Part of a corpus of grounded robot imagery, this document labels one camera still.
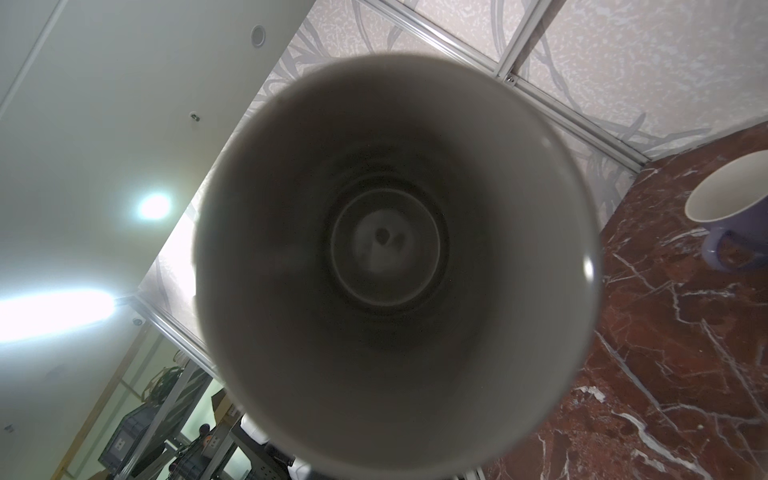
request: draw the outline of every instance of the aluminum frame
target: aluminum frame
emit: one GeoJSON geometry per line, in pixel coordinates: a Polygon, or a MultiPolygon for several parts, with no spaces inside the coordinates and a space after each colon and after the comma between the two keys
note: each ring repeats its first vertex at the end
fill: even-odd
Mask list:
{"type": "Polygon", "coordinates": [[[210,478],[214,476],[214,473],[223,470],[224,467],[227,466],[225,460],[228,460],[231,456],[229,454],[233,444],[234,440],[232,440],[230,433],[227,432],[224,438],[221,439],[221,445],[219,445],[219,448],[214,453],[214,456],[208,463],[208,466],[205,468],[203,473],[200,474],[199,480],[210,480],[210,478]]]}
{"type": "Polygon", "coordinates": [[[168,397],[163,402],[163,405],[161,405],[160,409],[158,409],[157,414],[152,420],[152,423],[149,425],[149,427],[147,427],[147,431],[141,437],[139,444],[136,445],[136,449],[131,454],[131,459],[128,460],[128,463],[125,464],[122,470],[120,470],[120,473],[114,477],[114,480],[127,480],[131,477],[131,470],[134,469],[139,459],[144,454],[144,451],[152,441],[152,437],[154,437],[154,433],[160,427],[160,424],[163,422],[168,413],[170,413],[174,403],[176,400],[178,400],[179,395],[184,390],[184,387],[187,386],[190,378],[192,378],[192,375],[197,371],[197,369],[198,366],[192,362],[188,363],[187,367],[184,368],[184,371],[179,376],[179,379],[174,384],[174,387],[168,393],[168,397]]]}
{"type": "Polygon", "coordinates": [[[137,477],[130,477],[128,480],[157,480],[157,474],[163,470],[168,462],[174,459],[176,449],[169,449],[168,443],[165,444],[165,452],[161,453],[157,459],[149,464],[137,477]]]}
{"type": "Polygon", "coordinates": [[[154,305],[144,298],[141,293],[135,293],[121,299],[120,303],[130,306],[139,315],[159,329],[179,350],[184,352],[193,362],[210,375],[219,380],[220,377],[213,359],[210,358],[205,346],[193,335],[187,327],[174,318],[173,315],[154,305]]]}
{"type": "Polygon", "coordinates": [[[496,77],[500,77],[502,80],[507,79],[512,68],[515,66],[515,62],[531,40],[534,30],[541,23],[544,13],[547,12],[547,8],[549,8],[551,3],[552,0],[534,0],[528,6],[528,9],[525,10],[525,15],[523,15],[520,25],[515,29],[515,33],[512,34],[507,48],[504,49],[502,59],[493,71],[496,77]]]}
{"type": "Polygon", "coordinates": [[[521,81],[514,75],[511,75],[510,81],[506,81],[507,77],[510,76],[510,71],[505,71],[504,65],[510,63],[511,66],[514,66],[516,61],[521,60],[520,55],[525,45],[530,41],[536,27],[541,24],[541,19],[551,4],[551,0],[538,0],[528,8],[530,14],[526,12],[526,17],[523,18],[524,24],[518,26],[513,41],[505,49],[505,56],[501,62],[503,65],[491,60],[477,49],[459,40],[397,0],[357,1],[449,57],[504,81],[545,117],[575,137],[597,148],[620,165],[637,173],[650,161],[648,157],[598,127],[593,121],[581,116],[567,105],[555,100],[528,82],[521,81]]]}

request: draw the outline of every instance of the wall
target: wall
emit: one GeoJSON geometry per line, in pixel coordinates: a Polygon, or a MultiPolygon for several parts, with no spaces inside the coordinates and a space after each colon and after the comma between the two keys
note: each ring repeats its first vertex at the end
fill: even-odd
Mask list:
{"type": "MultiPolygon", "coordinates": [[[[175,365],[174,355],[177,351],[178,348],[173,343],[153,328],[123,375],[123,380],[140,395],[150,380],[164,367],[175,365]]],[[[141,400],[126,386],[121,384],[117,387],[68,468],[75,478],[86,480],[104,469],[98,462],[99,455],[123,417],[139,405],[141,400]]]]}
{"type": "Polygon", "coordinates": [[[140,327],[128,309],[84,328],[0,344],[3,478],[49,478],[140,327]]]}

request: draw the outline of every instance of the mug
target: mug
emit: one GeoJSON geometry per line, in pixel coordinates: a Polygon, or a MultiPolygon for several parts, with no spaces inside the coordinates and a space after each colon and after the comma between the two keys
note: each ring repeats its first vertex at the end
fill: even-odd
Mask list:
{"type": "Polygon", "coordinates": [[[283,451],[337,478],[451,478],[568,391],[601,258],[581,174],[527,104],[453,62],[370,56],[297,80],[226,151],[197,311],[283,451]]]}
{"type": "Polygon", "coordinates": [[[768,265],[768,150],[723,165],[691,192],[685,214],[709,230],[701,248],[704,260],[721,272],[743,272],[768,265]],[[741,266],[727,266],[720,246],[730,238],[754,253],[741,266]]]}

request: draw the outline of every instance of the mug handle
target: mug handle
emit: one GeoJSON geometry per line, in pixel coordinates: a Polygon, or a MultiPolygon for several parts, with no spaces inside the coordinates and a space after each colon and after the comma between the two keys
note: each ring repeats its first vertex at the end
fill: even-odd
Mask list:
{"type": "Polygon", "coordinates": [[[722,227],[714,227],[707,238],[704,239],[704,244],[701,246],[701,256],[709,266],[715,270],[726,273],[739,273],[746,272],[747,270],[754,270],[762,266],[768,265],[768,255],[761,253],[755,253],[755,257],[742,266],[731,267],[724,265],[720,261],[720,245],[723,242],[723,238],[729,233],[729,230],[722,227]]]}

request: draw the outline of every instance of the purple mug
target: purple mug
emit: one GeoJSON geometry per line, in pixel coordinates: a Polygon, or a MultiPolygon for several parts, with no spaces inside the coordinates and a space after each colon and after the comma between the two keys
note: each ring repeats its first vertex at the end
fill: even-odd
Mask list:
{"type": "Polygon", "coordinates": [[[701,247],[704,260],[721,272],[768,266],[768,150],[723,165],[690,193],[685,214],[710,231],[701,247]],[[741,266],[720,259],[725,237],[754,253],[741,266]]]}

